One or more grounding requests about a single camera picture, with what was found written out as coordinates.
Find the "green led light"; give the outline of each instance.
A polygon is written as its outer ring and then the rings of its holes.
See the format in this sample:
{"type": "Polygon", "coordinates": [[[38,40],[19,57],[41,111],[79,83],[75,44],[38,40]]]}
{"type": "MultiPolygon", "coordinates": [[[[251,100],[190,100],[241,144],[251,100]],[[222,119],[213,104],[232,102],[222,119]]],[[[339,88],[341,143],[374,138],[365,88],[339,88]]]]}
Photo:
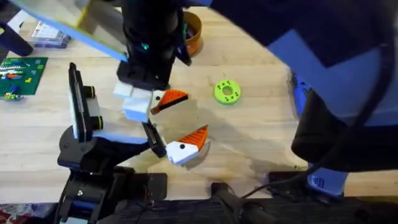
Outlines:
{"type": "Polygon", "coordinates": [[[144,50],[148,50],[149,49],[149,45],[147,45],[147,44],[141,44],[141,46],[142,46],[142,48],[144,50]]]}

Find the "blue robot part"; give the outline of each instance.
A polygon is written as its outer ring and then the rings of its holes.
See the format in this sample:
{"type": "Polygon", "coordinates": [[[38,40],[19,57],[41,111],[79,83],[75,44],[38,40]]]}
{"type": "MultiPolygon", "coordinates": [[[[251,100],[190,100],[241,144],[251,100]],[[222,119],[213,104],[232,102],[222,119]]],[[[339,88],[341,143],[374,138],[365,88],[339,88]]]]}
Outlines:
{"type": "Polygon", "coordinates": [[[292,72],[290,82],[293,89],[296,113],[298,117],[301,117],[301,114],[303,113],[305,107],[305,102],[307,100],[307,94],[310,90],[310,86],[307,85],[304,80],[301,77],[297,76],[297,74],[294,72],[292,72]]]}

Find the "white plastic block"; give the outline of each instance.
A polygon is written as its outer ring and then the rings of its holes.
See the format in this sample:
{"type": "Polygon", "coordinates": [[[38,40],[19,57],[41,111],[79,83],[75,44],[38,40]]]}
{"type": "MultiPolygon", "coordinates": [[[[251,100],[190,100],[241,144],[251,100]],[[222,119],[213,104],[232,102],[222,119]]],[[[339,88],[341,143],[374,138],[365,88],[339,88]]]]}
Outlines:
{"type": "Polygon", "coordinates": [[[162,91],[162,90],[156,90],[156,91],[153,92],[153,94],[152,94],[152,102],[150,104],[150,108],[151,109],[157,107],[159,102],[162,100],[165,92],[166,91],[162,91]]]}
{"type": "Polygon", "coordinates": [[[167,158],[174,165],[181,165],[199,155],[196,145],[173,141],[166,146],[167,158]]]}
{"type": "Polygon", "coordinates": [[[152,101],[152,91],[133,88],[131,98],[134,98],[136,102],[144,102],[150,105],[150,102],[152,101]]]}
{"type": "Polygon", "coordinates": [[[113,94],[120,98],[127,98],[132,95],[133,87],[130,84],[116,81],[116,86],[114,87],[113,94]]]}
{"type": "Polygon", "coordinates": [[[123,101],[122,108],[127,119],[137,122],[148,122],[149,102],[126,98],[123,101]]]}
{"type": "Polygon", "coordinates": [[[70,89],[68,89],[68,99],[69,99],[69,112],[70,112],[70,118],[72,120],[72,130],[73,130],[73,135],[75,139],[78,139],[77,135],[77,122],[76,122],[76,116],[75,116],[75,108],[73,107],[73,98],[72,98],[72,93],[70,89]]]}
{"type": "Polygon", "coordinates": [[[123,113],[106,108],[101,108],[101,116],[104,128],[93,131],[93,137],[129,144],[147,142],[147,135],[141,123],[128,121],[123,113]]]}
{"type": "Polygon", "coordinates": [[[90,116],[101,116],[97,97],[87,98],[87,107],[90,116]]]}

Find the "floor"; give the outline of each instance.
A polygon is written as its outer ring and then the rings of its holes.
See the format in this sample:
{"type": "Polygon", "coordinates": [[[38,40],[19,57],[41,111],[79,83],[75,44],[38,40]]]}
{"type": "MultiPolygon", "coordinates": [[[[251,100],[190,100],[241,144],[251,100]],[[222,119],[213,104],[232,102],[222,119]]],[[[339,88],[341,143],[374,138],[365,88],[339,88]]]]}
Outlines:
{"type": "MultiPolygon", "coordinates": [[[[0,3],[0,22],[8,22],[18,8],[9,3],[0,3]]],[[[7,55],[7,50],[0,47],[0,60],[7,55]]],[[[326,207],[315,202],[291,203],[281,198],[260,200],[263,208],[276,217],[289,217],[308,224],[355,224],[354,213],[364,202],[356,198],[345,198],[341,203],[326,207]]],[[[142,212],[142,205],[129,203],[106,223],[141,223],[141,224],[174,224],[174,223],[228,223],[223,207],[217,202],[200,202],[192,200],[163,201],[154,208],[142,212]]],[[[32,223],[47,223],[39,220],[32,223]]]]}

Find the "green gear-shaped toy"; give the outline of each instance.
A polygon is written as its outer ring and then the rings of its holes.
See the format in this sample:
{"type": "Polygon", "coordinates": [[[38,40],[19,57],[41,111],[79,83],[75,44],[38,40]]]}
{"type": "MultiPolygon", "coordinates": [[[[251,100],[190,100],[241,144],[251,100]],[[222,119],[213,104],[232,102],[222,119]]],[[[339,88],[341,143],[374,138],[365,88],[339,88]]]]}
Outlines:
{"type": "Polygon", "coordinates": [[[241,97],[241,88],[232,80],[222,80],[215,85],[214,96],[219,103],[231,105],[241,97]]]}

